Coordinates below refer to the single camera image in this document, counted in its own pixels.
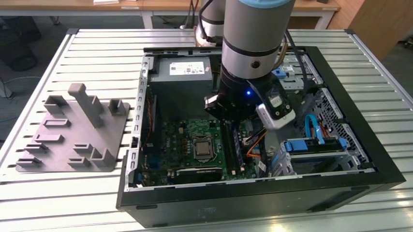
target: white table surface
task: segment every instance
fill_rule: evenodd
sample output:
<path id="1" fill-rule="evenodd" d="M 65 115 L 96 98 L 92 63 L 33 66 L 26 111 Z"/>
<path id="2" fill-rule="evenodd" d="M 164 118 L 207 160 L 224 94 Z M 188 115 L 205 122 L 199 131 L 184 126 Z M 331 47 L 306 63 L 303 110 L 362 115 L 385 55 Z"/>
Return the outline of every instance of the white table surface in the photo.
<path id="1" fill-rule="evenodd" d="M 355 36 L 340 30 L 292 30 L 296 45 L 322 54 L 406 178 L 335 211 L 163 228 L 163 231 L 370 231 L 413 227 L 413 101 Z M 84 83 L 101 101 L 135 105 L 144 47 L 193 46 L 193 33 L 176 29 L 80 30 L 66 35 L 0 150 L 0 231 L 129 231 L 141 226 L 115 208 L 124 134 L 109 173 L 18 173 L 14 162 L 45 114 L 48 95 Z M 131 131 L 127 122 L 124 131 Z"/>

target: floor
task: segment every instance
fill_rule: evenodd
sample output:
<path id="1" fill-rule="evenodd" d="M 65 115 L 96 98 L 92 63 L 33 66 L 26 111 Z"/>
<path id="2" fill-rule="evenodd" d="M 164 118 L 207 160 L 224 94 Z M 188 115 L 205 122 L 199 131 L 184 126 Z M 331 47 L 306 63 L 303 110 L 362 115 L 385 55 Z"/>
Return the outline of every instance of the floor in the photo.
<path id="1" fill-rule="evenodd" d="M 155 28 L 177 28 L 183 24 L 184 17 L 175 18 L 153 17 Z M 0 63 L 0 77 L 4 81 L 17 77 L 37 76 L 41 77 L 42 72 L 54 55 L 56 49 L 64 37 L 68 28 L 82 29 L 141 29 L 143 21 L 137 16 L 82 16 L 82 17 L 60 17 L 60 25 L 53 26 L 48 17 L 34 17 L 42 39 L 30 43 L 30 49 L 37 57 L 37 66 L 24 72 L 13 72 Z M 413 95 L 413 49 L 403 48 L 398 44 L 383 61 L 383 65 L 394 75 L 395 79 Z M 1 140 L 5 140 L 8 133 L 16 122 L 16 117 L 25 106 L 32 91 L 36 88 L 38 79 L 20 79 L 6 84 L 8 88 L 14 92 L 12 100 L 0 98 L 0 147 Z"/>

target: black cable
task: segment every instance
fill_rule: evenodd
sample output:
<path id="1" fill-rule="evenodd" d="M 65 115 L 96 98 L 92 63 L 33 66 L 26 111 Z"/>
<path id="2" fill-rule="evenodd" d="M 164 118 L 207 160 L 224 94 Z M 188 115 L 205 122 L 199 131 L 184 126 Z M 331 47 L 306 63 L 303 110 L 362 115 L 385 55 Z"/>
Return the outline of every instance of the black cable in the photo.
<path id="1" fill-rule="evenodd" d="M 254 138 L 256 138 L 266 131 L 266 128 L 262 127 L 246 140 L 244 142 L 250 142 Z"/>
<path id="2" fill-rule="evenodd" d="M 200 26 L 200 32 L 201 32 L 201 38 L 205 40 L 205 41 L 211 41 L 211 37 L 207 36 L 207 32 L 205 32 L 205 29 L 204 29 L 204 25 L 201 23 L 201 13 L 204 12 L 207 6 L 212 3 L 213 0 L 208 0 L 207 3 L 203 5 L 203 7 L 200 8 L 199 10 L 199 14 L 197 14 L 197 24 Z"/>
<path id="3" fill-rule="evenodd" d="M 10 97 L 6 96 L 6 92 L 5 92 L 5 83 L 4 83 L 1 77 L 0 77 L 0 81 L 1 81 L 1 84 L 2 84 L 2 91 L 4 91 L 5 99 L 10 101 L 14 97 L 13 97 L 13 96 L 10 96 Z"/>
<path id="4" fill-rule="evenodd" d="M 284 30 L 284 34 L 286 34 L 286 37 L 290 41 L 290 44 L 291 44 L 291 47 L 292 47 L 292 51 L 294 51 L 294 54 L 295 54 L 295 57 L 296 57 L 296 61 L 298 61 L 298 64 L 299 64 L 299 67 L 300 67 L 300 72 L 302 72 L 302 78 L 303 78 L 303 85 L 307 81 L 307 72 L 306 72 L 306 69 L 304 69 L 304 65 L 303 65 L 303 62 L 302 62 L 302 59 L 300 59 L 300 55 L 298 53 L 298 49 L 295 47 L 295 43 L 294 43 L 294 40 L 292 40 L 292 37 L 291 37 L 291 34 L 288 32 L 288 30 Z"/>
<path id="5" fill-rule="evenodd" d="M 169 23 L 160 15 L 157 15 L 157 17 L 161 19 L 163 24 L 168 24 Z"/>
<path id="6" fill-rule="evenodd" d="M 191 28 L 193 28 L 193 26 L 195 26 L 195 11 L 196 11 L 196 7 L 197 7 L 197 3 L 199 3 L 199 0 L 196 0 L 195 6 L 193 6 L 193 3 L 192 3 L 192 27 Z"/>
<path id="7" fill-rule="evenodd" d="M 267 171 L 268 171 L 268 167 L 267 167 L 267 155 L 266 155 L 266 148 L 264 148 L 264 137 L 260 139 L 259 143 L 259 155 L 260 155 L 260 162 L 264 165 L 264 170 L 260 169 L 259 167 L 259 174 L 258 174 L 258 178 L 263 178 L 267 175 Z"/>
<path id="8" fill-rule="evenodd" d="M 188 3 L 187 16 L 185 16 L 184 20 L 181 21 L 181 24 L 183 24 L 184 28 L 187 28 L 187 23 L 188 23 L 188 17 L 191 15 L 192 4 L 193 4 L 193 2 L 191 0 L 191 2 Z"/>

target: gray plastic holder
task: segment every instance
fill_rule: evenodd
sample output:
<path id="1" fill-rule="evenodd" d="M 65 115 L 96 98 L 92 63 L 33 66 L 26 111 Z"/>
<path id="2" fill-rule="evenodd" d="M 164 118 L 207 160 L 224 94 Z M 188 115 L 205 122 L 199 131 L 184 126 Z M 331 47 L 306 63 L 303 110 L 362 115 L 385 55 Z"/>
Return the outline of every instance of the gray plastic holder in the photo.
<path id="1" fill-rule="evenodd" d="M 128 117 L 129 104 L 119 99 L 100 103 L 85 94 L 84 84 L 70 84 L 74 101 L 49 96 L 48 111 L 24 155 L 18 172 L 109 172 Z"/>

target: motherboard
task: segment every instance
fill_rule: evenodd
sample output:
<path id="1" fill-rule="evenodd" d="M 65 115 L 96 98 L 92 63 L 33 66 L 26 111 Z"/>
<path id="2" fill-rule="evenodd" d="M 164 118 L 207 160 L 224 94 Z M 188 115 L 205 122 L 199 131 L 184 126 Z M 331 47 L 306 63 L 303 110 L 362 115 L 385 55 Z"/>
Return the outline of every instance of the motherboard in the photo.
<path id="1" fill-rule="evenodd" d="M 240 125 L 239 141 L 247 136 L 244 125 Z M 177 175 L 183 176 L 183 182 L 189 182 L 192 176 L 199 177 L 192 175 L 199 168 L 205 172 L 216 173 L 220 180 L 255 178 L 252 163 L 244 165 L 242 173 L 227 172 L 220 125 L 216 120 L 191 119 L 164 122 L 160 152 L 148 155 L 147 164 L 145 175 L 151 181 L 147 184 L 152 186 L 176 184 Z"/>

